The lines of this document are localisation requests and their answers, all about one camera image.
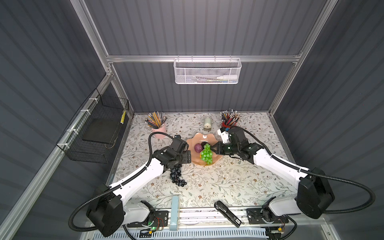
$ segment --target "pink cup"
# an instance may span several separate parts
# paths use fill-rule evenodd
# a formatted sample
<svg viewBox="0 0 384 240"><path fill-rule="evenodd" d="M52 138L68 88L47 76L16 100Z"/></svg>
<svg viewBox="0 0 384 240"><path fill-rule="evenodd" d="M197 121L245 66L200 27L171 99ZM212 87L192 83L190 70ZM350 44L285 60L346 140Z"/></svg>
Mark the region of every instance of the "pink cup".
<svg viewBox="0 0 384 240"><path fill-rule="evenodd" d="M167 129L166 129L167 125L164 123L160 128L158 129L155 129L155 128L152 128L152 132L163 132L163 133L167 133ZM162 138L165 138L166 136L163 135L163 134L154 134L155 138L158 138L158 139L162 139Z"/></svg>

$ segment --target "wire basket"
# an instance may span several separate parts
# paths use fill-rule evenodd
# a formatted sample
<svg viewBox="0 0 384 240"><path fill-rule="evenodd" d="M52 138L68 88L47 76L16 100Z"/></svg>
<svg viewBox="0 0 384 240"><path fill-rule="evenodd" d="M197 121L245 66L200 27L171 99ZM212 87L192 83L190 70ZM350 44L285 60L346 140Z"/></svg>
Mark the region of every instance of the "wire basket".
<svg viewBox="0 0 384 240"><path fill-rule="evenodd" d="M201 57L175 58L173 66L177 84L236 84L242 65L239 58L207 60Z"/></svg>
<svg viewBox="0 0 384 240"><path fill-rule="evenodd" d="M107 95L99 95L87 110L83 110L79 123L71 131L66 143L57 143L69 159L83 162L108 163L115 159L116 148L122 139L122 128L126 124L121 124L122 116L125 122L128 121L126 113L128 112L128 100L116 98ZM85 141L84 134L91 126L94 119L116 122L116 129L113 136L107 143Z"/></svg>

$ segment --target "bowl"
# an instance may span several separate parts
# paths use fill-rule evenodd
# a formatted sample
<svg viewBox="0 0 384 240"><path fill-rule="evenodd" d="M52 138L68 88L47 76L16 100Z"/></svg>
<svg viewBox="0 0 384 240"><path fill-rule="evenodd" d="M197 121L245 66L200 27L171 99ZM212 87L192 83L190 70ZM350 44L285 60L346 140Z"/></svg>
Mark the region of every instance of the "bowl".
<svg viewBox="0 0 384 240"><path fill-rule="evenodd" d="M196 135L193 138L187 139L187 143L189 145L188 150L191 151L191 161L192 163L200 166L212 166L214 165L217 161L219 161L223 156L222 155L217 155L216 153L212 152L212 163L207 164L203 160L200 159L200 153L195 151L195 145L198 143L202 142L208 142L209 145L214 145L218 141L215 138L215 135L212 133L203 135L201 133L196 133Z"/></svg>

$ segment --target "bundle of pencils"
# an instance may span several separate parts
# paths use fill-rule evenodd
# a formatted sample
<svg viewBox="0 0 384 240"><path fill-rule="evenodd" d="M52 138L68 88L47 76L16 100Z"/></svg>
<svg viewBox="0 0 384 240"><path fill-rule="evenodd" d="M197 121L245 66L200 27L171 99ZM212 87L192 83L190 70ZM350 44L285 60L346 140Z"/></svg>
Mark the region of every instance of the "bundle of pencils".
<svg viewBox="0 0 384 240"><path fill-rule="evenodd" d="M167 120L167 117L162 112L153 112L148 114L148 119L145 119L148 126L151 128L158 129L160 128Z"/></svg>
<svg viewBox="0 0 384 240"><path fill-rule="evenodd" d="M223 124L228 127L235 126L237 121L240 119L240 114L237 111L233 111L233 109L229 109L229 111L220 112L221 118L223 120Z"/></svg>

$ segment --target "flower pattern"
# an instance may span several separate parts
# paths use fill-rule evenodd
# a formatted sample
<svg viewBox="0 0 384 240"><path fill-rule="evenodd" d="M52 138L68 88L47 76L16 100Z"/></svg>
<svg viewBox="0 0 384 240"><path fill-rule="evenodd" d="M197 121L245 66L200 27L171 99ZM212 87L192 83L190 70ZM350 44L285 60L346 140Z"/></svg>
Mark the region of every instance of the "flower pattern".
<svg viewBox="0 0 384 240"><path fill-rule="evenodd" d="M181 135L182 139L192 138L197 132L213 133L220 139L220 114L170 114L167 115L167 132ZM125 143L114 181L118 181L148 161L148 136L151 129L145 124L146 115L135 115L128 139ZM205 118L212 120L212 129L205 131ZM272 153L286 158L267 113L241 113L238 126L246 128L263 141ZM170 139L152 138L152 149L169 146ZM262 167L249 162L222 157L212 166L183 164L182 177L185 187L178 187L169 179L169 170L153 179L138 190L130 200L136 203L148 201L154 207L170 208L172 196L178 195L180 207L212 207L217 200L227 206L261 205L271 197L290 195L296 192L287 181Z"/></svg>

